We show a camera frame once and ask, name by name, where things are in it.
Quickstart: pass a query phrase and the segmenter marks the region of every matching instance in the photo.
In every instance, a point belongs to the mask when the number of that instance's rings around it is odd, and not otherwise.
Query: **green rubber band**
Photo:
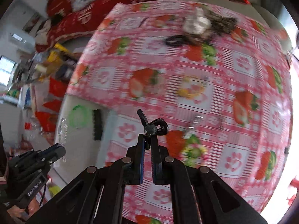
[[[80,113],[80,120],[76,119],[76,114]],[[75,106],[68,115],[69,125],[73,128],[86,127],[91,119],[91,110],[85,106]]]

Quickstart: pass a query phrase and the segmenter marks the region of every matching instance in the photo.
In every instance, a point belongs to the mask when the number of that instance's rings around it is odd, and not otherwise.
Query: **black metal bracket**
[[[0,185],[0,203],[7,209],[16,205],[25,209],[48,181],[50,165],[65,155],[65,148],[55,144],[44,151],[25,152],[8,161],[7,185]]]
[[[44,224],[120,224],[125,186],[142,184],[147,145],[151,148],[153,182],[170,185],[174,224],[267,223],[210,168],[186,167],[169,156],[167,148],[158,144],[156,135],[168,131],[163,119],[148,123],[141,110],[137,113],[145,134],[139,134],[137,145],[128,149],[126,157],[109,167],[85,169],[26,224],[41,221]]]

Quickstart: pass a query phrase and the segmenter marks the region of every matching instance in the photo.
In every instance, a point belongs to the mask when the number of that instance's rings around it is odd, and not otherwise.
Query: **yellow package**
[[[59,191],[61,191],[61,188],[57,185],[54,185],[49,187],[49,191],[51,193],[51,196],[54,197],[59,193]]]
[[[68,51],[67,48],[63,47],[63,46],[62,46],[61,44],[59,44],[59,43],[56,43],[56,44],[54,45],[54,48],[55,48],[55,49],[58,49],[58,50],[60,50],[60,51],[62,51],[62,52],[71,54],[71,53]]]
[[[59,52],[51,51],[48,59],[43,62],[43,65],[47,67],[47,75],[51,75],[56,72],[63,64],[63,60],[59,56]]]
[[[204,92],[205,83],[197,78],[184,77],[178,95],[187,99],[194,99]]]

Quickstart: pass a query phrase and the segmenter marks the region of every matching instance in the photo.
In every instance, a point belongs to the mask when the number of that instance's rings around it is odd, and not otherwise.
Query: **window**
[[[15,62],[6,58],[5,56],[0,57],[0,84],[7,86],[9,83],[9,78]]]

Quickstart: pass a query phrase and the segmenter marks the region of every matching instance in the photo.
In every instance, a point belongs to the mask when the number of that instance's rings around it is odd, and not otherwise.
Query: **black cable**
[[[41,201],[40,201],[40,203],[39,203],[39,206],[41,206],[41,204],[42,204],[42,202],[43,202],[43,200],[44,200],[44,195],[46,194],[46,187],[47,187],[47,185],[44,185],[44,193],[42,194],[42,197],[41,197]]]

